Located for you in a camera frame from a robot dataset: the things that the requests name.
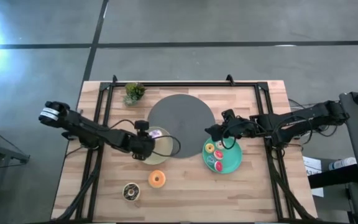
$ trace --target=concrete floor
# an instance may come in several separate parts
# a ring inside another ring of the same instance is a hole
[[[91,43],[102,0],[0,0],[0,44]],[[358,40],[358,0],[110,0],[100,43]],[[50,217],[67,141],[41,125],[45,101],[75,107],[89,49],[0,50],[0,133],[31,155],[8,168],[0,223]],[[90,80],[285,80],[300,103],[358,90],[358,45],[99,49]],[[305,156],[352,156],[346,127]],[[322,218],[343,216],[319,210]]]

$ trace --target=wooden table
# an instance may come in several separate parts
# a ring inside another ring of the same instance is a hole
[[[284,82],[267,82],[274,113],[289,112]],[[84,82],[81,91],[78,108],[83,109],[83,116],[89,119],[94,116],[99,84],[100,82]],[[150,87],[143,99],[132,107],[123,105],[125,94],[124,88],[114,88],[109,126],[121,119],[147,119],[156,102],[174,94],[189,94],[204,101],[211,108],[217,123],[223,120],[221,112],[229,108],[244,118],[258,114],[255,92],[249,87]],[[103,113],[104,108],[101,110],[99,123],[102,122]],[[117,128],[133,130],[126,123],[121,123]],[[211,172],[204,164],[201,154],[187,159],[169,158],[162,164],[150,166],[134,160],[130,154],[106,146],[94,222],[277,221],[263,140],[243,138],[238,143],[242,148],[242,163],[238,170],[225,175]],[[68,152],[78,146],[77,141],[71,142]],[[52,218],[62,214],[78,193],[85,157],[84,149],[66,158]],[[307,211],[316,217],[300,148],[286,148],[284,161],[292,192]],[[150,172],[155,169],[162,170],[167,177],[167,182],[161,189],[153,189],[147,182]],[[140,200],[136,202],[127,202],[122,198],[122,188],[129,182],[135,182],[141,188]],[[282,192],[280,196],[286,214]],[[89,195],[86,196],[84,211],[88,209],[88,200]]]

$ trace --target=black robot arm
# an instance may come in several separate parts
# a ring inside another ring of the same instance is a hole
[[[271,138],[273,147],[284,147],[294,136],[318,129],[322,125],[342,125],[349,119],[341,104],[335,101],[318,103],[310,108],[280,115],[260,114],[245,119],[235,116],[233,110],[227,110],[222,112],[222,116],[222,124],[214,124],[205,129],[213,141],[228,137],[268,137]]]
[[[145,132],[149,129],[147,121],[135,122],[137,134],[122,129],[110,129],[70,110],[66,103],[46,102],[39,121],[47,126],[66,129],[68,132],[62,134],[64,137],[78,136],[80,143],[87,148],[94,149],[105,142],[121,152],[132,152],[132,157],[138,160],[148,158],[155,146],[155,140]]]

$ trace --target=potted plant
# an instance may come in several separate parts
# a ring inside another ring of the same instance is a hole
[[[127,95],[124,97],[124,104],[126,106],[135,105],[144,95],[146,88],[141,83],[128,83],[125,85]]]

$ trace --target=black wire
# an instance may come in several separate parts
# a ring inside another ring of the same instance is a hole
[[[294,104],[296,104],[296,105],[302,107],[303,109],[306,109],[302,104],[296,102],[295,100],[292,100],[292,99],[288,99],[288,100],[291,101],[292,103],[294,103]]]
[[[8,144],[10,144],[11,146],[13,146],[15,149],[17,149],[19,152],[25,154],[23,151],[21,151],[17,146],[15,146],[13,143],[11,143],[10,141],[8,141],[6,138],[4,138],[2,135],[0,135],[0,138],[2,138],[3,140],[5,140]]]
[[[9,166],[1,166],[0,168],[6,168],[6,167],[12,167],[12,166],[23,166],[26,165],[28,163],[28,161],[22,163],[22,164],[14,164],[14,165],[9,165]]]
[[[296,105],[298,105],[298,106],[300,106],[300,107],[304,107],[304,106],[314,106],[314,105],[318,104],[318,103],[300,104],[300,103],[296,102],[296,101],[293,100],[293,99],[288,99],[288,100],[291,101],[291,102],[293,102],[293,103],[295,103]]]
[[[310,140],[311,140],[311,135],[312,135],[312,133],[313,133],[313,126],[311,125],[311,122],[310,122],[308,119],[306,119],[306,118],[304,118],[304,117],[302,117],[302,116],[297,116],[297,115],[291,116],[291,117],[289,117],[289,118],[285,118],[284,120],[282,120],[281,122],[279,122],[278,125],[276,125],[276,127],[273,129],[272,134],[275,133],[275,132],[277,132],[277,131],[280,129],[281,125],[282,125],[286,120],[288,120],[288,119],[290,119],[290,118],[296,118],[296,117],[297,117],[297,118],[304,119],[305,121],[307,121],[307,122],[309,123],[309,125],[310,125],[310,135],[309,135],[309,138],[308,138],[307,142],[303,143],[302,145],[292,144],[292,143],[289,143],[289,142],[286,142],[285,144],[287,144],[287,145],[294,145],[294,146],[300,146],[300,147],[301,147],[301,151],[303,151],[303,145],[305,145],[305,144],[307,144],[308,142],[310,142]],[[284,150],[284,148],[280,148],[279,150],[280,150],[280,153],[282,152],[282,157],[284,157],[284,155],[285,155],[285,150]]]
[[[324,134],[322,133],[323,131],[317,131],[317,133],[319,133],[320,135],[324,136],[324,137],[331,137],[335,134],[336,130],[337,130],[338,126],[335,125],[334,131],[332,131],[330,134]]]
[[[118,124],[120,124],[121,122],[124,122],[124,121],[130,122],[131,125],[133,125],[133,127],[135,126],[135,124],[134,124],[131,120],[129,120],[129,119],[122,119],[122,120],[118,121],[117,123],[115,123],[114,125],[112,125],[112,126],[109,127],[109,128],[105,128],[105,129],[98,129],[98,128],[96,128],[96,132],[98,132],[98,131],[110,131],[113,127],[117,126]]]
[[[306,109],[306,107],[304,107],[304,106],[306,106],[306,105],[302,105],[302,104],[296,102],[296,101],[293,100],[293,99],[288,99],[288,100],[291,101],[291,102],[293,102],[294,104],[296,104],[296,105],[302,107],[303,109]],[[313,105],[316,105],[316,104],[317,104],[317,103],[310,103],[310,104],[307,104],[307,105],[313,106]],[[337,127],[338,127],[338,126],[335,125],[334,131],[332,131],[331,134],[324,134],[324,133],[323,133],[323,131],[327,131],[327,130],[328,130],[329,126],[327,126],[326,129],[324,129],[324,130],[322,130],[322,131],[315,131],[315,132],[319,133],[320,135],[322,135],[322,136],[324,136],[324,137],[331,137],[331,136],[333,136],[333,135],[335,134],[335,132],[336,132],[336,130],[337,130]]]
[[[308,144],[308,143],[310,142],[311,136],[312,136],[312,134],[313,134],[313,125],[311,125],[311,122],[310,122],[308,119],[306,119],[306,118],[304,118],[304,117],[302,117],[302,116],[294,115],[294,116],[291,116],[291,117],[289,117],[289,118],[285,118],[285,119],[282,120],[278,125],[276,125],[276,127],[275,127],[274,130],[273,130],[273,133],[275,133],[276,131],[278,131],[279,128],[281,128],[280,126],[281,126],[286,120],[288,120],[288,119],[290,119],[290,118],[301,118],[301,119],[304,119],[306,122],[309,123],[309,125],[310,125],[310,135],[309,135],[308,140],[307,140],[305,143],[303,143],[303,145],[304,145],[304,144]]]
[[[317,169],[317,168],[314,168],[314,167],[308,166],[308,165],[306,165],[306,164],[305,164],[305,167],[309,167],[309,168],[312,168],[312,169],[316,169],[316,170],[322,171],[321,169]]]
[[[281,153],[281,157],[284,158],[285,156],[285,150],[283,148],[280,148],[279,150],[274,149],[274,151],[276,151],[276,153],[280,152]],[[274,158],[273,154],[271,154],[271,157],[275,160],[278,160],[277,158]]]
[[[135,124],[134,124],[131,120],[122,119],[122,120],[118,121],[116,124],[114,124],[113,126],[111,126],[111,127],[109,128],[109,130],[112,129],[113,127],[117,126],[119,123],[124,122],[124,121],[130,122],[133,127],[135,126]]]
[[[221,143],[223,145],[223,147],[225,149],[232,149],[234,147],[234,145],[236,144],[236,138],[234,138],[234,142],[233,144],[230,146],[230,147],[226,147],[224,145],[224,142],[223,142],[223,136],[224,134],[226,133],[226,131],[230,130],[231,128],[235,127],[235,126],[238,126],[240,124],[256,124],[261,130],[263,130],[265,133],[267,133],[266,129],[264,127],[262,127],[260,124],[256,123],[256,122],[253,122],[253,121],[241,121],[240,123],[237,123],[237,124],[233,124],[232,126],[229,126],[228,128],[226,128],[224,131],[223,131],[223,134],[222,134],[222,138],[221,138]]]
[[[81,146],[81,147],[79,147],[78,149],[72,150],[71,152],[69,152],[69,153],[66,154],[65,158],[67,158],[67,156],[70,155],[71,153],[76,152],[76,151],[78,151],[78,150],[80,150],[80,149],[82,149],[82,148],[83,148],[83,147]]]
[[[177,142],[178,145],[179,145],[179,149],[177,150],[176,153],[171,154],[171,155],[163,155],[163,154],[160,154],[160,153],[154,152],[154,151],[152,151],[152,153],[154,153],[154,154],[156,154],[156,155],[159,155],[159,156],[162,156],[162,157],[172,157],[172,156],[177,155],[177,154],[180,152],[181,144],[180,144],[180,141],[179,141],[177,138],[175,138],[175,137],[169,135],[169,136],[158,136],[158,137],[155,137],[155,138],[153,138],[153,139],[158,139],[158,138],[172,138],[172,139],[176,140],[176,142]]]

